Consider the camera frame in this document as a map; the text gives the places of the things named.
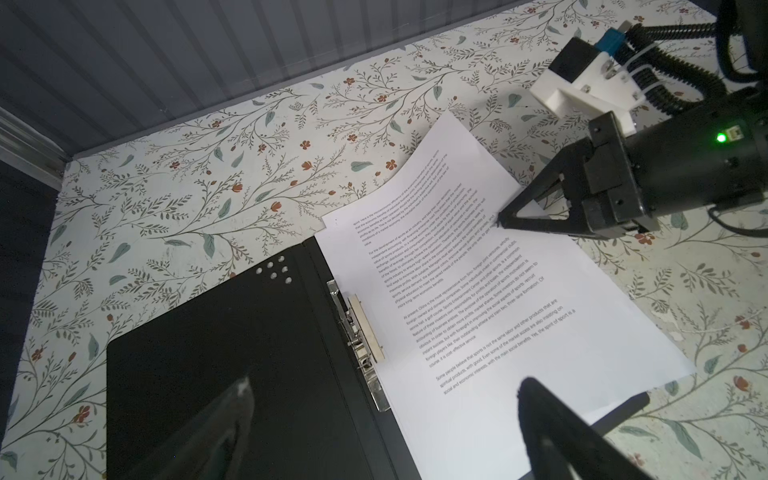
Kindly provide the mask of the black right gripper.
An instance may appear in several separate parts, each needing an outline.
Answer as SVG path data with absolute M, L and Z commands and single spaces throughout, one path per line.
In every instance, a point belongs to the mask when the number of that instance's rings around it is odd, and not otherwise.
M 613 115 L 590 140 L 564 147 L 497 216 L 504 229 L 609 239 L 656 229 L 661 216 L 707 207 L 712 215 L 767 194 L 767 92 L 747 87 L 626 137 Z M 523 217 L 561 193 L 566 219 Z

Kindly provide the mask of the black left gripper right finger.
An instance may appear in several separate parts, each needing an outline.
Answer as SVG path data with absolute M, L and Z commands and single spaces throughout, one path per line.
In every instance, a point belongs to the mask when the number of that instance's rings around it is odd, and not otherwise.
M 531 471 L 528 479 L 647 479 L 604 435 L 649 404 L 635 395 L 590 426 L 533 377 L 518 391 L 518 419 Z

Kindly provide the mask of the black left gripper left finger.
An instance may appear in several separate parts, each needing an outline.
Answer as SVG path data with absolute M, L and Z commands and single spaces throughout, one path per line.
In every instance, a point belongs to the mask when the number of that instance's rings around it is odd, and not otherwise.
M 236 479 L 254 412 L 248 377 L 233 382 L 124 479 Z

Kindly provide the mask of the red folder black inside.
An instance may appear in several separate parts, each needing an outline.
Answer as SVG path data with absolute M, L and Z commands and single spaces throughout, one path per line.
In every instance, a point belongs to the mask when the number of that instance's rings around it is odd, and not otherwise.
M 248 377 L 236 479 L 424 478 L 377 377 L 367 315 L 310 239 L 113 340 L 108 476 L 124 479 Z

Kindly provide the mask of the printed paper sheet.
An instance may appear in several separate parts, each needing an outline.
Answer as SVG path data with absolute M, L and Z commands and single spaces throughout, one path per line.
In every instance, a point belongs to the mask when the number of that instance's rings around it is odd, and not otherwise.
M 328 214 L 316 236 L 362 305 L 424 479 L 522 477 L 527 377 L 594 422 L 694 370 L 572 239 L 497 226 L 518 188 L 445 113 L 388 182 Z

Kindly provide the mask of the floral patterned table mat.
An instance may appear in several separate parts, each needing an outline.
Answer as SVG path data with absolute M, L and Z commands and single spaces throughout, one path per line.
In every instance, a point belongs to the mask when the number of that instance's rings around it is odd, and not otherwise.
M 106 474 L 106 353 L 400 172 L 453 113 L 520 183 L 584 135 L 528 94 L 566 40 L 707 23 L 688 1 L 533 1 L 75 161 L 33 289 L 5 479 Z M 767 243 L 702 210 L 582 249 L 693 361 L 610 439 L 659 479 L 767 475 Z

